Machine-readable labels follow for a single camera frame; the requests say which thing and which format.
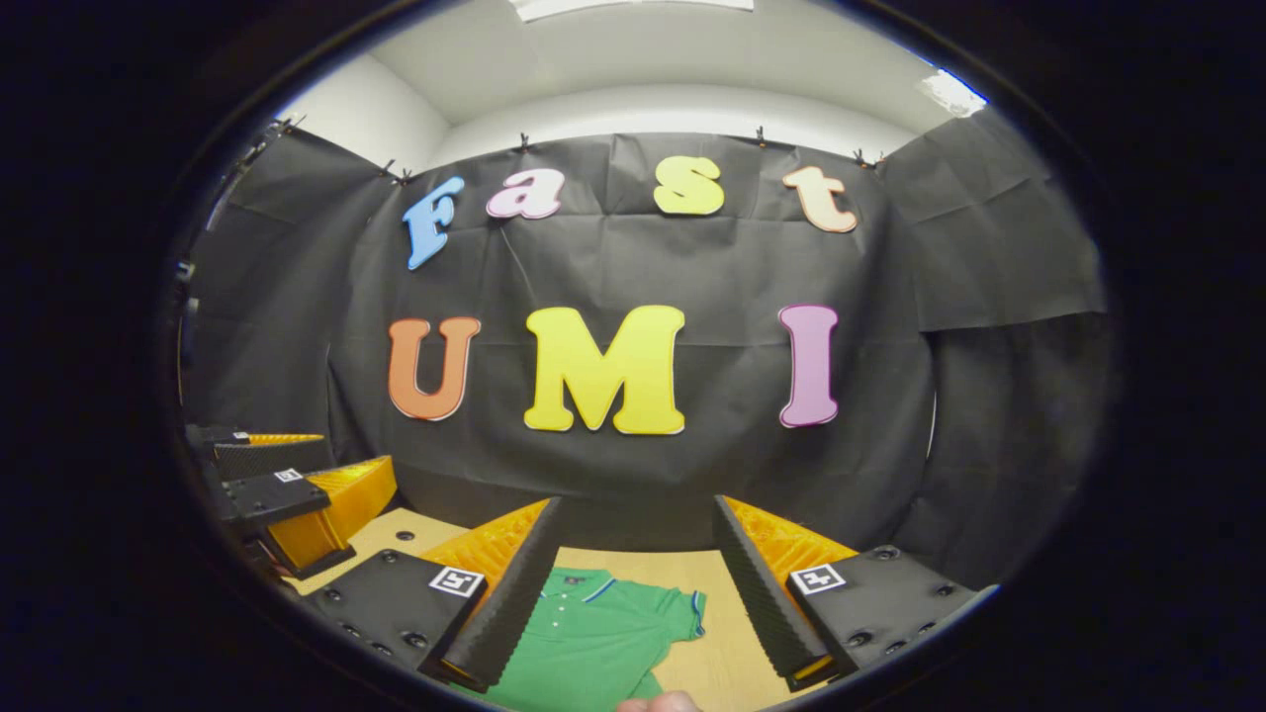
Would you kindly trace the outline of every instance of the green polo shirt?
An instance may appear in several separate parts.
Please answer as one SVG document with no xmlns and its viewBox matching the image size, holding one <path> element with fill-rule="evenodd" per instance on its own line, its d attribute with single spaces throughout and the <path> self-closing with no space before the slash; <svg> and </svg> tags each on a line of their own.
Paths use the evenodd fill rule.
<svg viewBox="0 0 1266 712">
<path fill-rule="evenodd" d="M 704 635 L 706 601 L 603 570 L 555 569 L 501 682 L 470 694 L 522 712 L 613 712 L 655 697 L 662 690 L 651 669 L 674 642 Z"/>
</svg>

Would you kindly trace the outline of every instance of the wooden table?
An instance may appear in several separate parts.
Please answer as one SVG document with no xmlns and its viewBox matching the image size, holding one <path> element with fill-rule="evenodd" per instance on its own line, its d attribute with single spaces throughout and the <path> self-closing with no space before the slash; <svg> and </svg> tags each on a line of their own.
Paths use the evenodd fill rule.
<svg viewBox="0 0 1266 712">
<path fill-rule="evenodd" d="M 398 532 L 409 532 L 413 538 L 401 541 L 396 537 Z M 417 512 L 394 509 L 352 537 L 357 552 L 354 559 L 301 582 L 287 582 L 300 594 L 308 594 L 384 549 L 419 555 L 463 532 L 462 527 Z M 774 673 L 719 551 L 642 554 L 563 547 L 558 550 L 555 565 L 605 569 L 617 579 L 706 593 L 706 635 L 674 644 L 667 659 L 655 668 L 655 677 L 663 689 L 689 692 L 701 709 L 748 712 L 804 694 L 787 692 L 786 683 Z"/>
</svg>

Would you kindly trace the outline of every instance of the shirt sleeve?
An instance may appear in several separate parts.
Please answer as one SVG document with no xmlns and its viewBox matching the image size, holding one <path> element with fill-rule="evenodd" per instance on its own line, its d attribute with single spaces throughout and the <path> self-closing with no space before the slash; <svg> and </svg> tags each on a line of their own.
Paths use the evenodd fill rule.
<svg viewBox="0 0 1266 712">
<path fill-rule="evenodd" d="M 656 613 L 663 618 L 674 641 L 695 640 L 704 635 L 704 607 L 706 604 L 708 594 L 701 590 L 682 593 L 675 588 L 665 589 Z"/>
</svg>

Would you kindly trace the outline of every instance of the letter m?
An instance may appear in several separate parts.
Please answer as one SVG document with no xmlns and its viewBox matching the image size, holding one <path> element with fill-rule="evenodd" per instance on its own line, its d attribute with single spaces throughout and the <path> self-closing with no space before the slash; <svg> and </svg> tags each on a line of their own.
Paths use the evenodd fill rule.
<svg viewBox="0 0 1266 712">
<path fill-rule="evenodd" d="M 528 331 L 537 334 L 537 394 L 523 422 L 539 431 L 570 429 L 575 418 L 563 408 L 566 384 L 585 426 L 596 431 L 624 386 L 624 407 L 611 418 L 615 429 L 629 435 L 681 432 L 686 418 L 672 402 L 672 348 L 685 324 L 680 309 L 638 307 L 624 317 L 603 353 L 580 312 L 566 307 L 533 312 Z"/>
</svg>

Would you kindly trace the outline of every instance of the white wall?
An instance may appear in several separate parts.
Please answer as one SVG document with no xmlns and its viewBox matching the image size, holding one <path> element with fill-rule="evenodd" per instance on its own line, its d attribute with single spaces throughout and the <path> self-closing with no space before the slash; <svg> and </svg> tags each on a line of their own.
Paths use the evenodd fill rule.
<svg viewBox="0 0 1266 712">
<path fill-rule="evenodd" d="M 865 114 L 822 101 L 751 89 L 652 85 L 600 89 L 555 96 L 485 114 L 453 127 L 432 153 L 428 168 L 513 148 L 519 133 L 533 143 L 606 133 L 699 132 L 756 136 L 870 160 L 891 153 L 914 134 Z"/>
<path fill-rule="evenodd" d="M 422 95 L 370 54 L 362 54 L 290 103 L 277 118 L 368 158 L 391 172 L 430 165 L 448 122 Z"/>
</svg>

